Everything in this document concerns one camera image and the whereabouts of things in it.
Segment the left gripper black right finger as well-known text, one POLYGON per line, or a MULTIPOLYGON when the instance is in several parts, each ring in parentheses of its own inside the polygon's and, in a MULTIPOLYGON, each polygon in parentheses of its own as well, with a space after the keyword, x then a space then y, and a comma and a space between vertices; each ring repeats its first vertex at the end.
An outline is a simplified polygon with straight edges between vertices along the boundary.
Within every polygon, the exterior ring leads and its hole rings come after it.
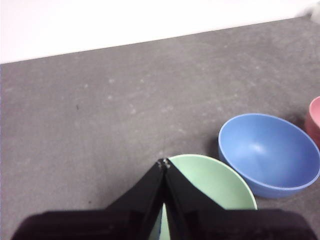
POLYGON ((165 205, 173 240, 315 240, 299 214, 280 209, 227 210, 165 159, 165 205))

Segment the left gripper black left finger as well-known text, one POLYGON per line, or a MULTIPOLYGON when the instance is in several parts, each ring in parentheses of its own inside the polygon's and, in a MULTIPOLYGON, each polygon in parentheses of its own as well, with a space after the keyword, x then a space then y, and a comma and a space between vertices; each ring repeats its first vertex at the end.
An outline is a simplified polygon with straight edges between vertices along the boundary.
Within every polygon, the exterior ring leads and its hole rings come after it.
POLYGON ((163 206, 165 166, 159 159, 108 207, 47 211, 21 222, 14 240, 147 240, 163 206))

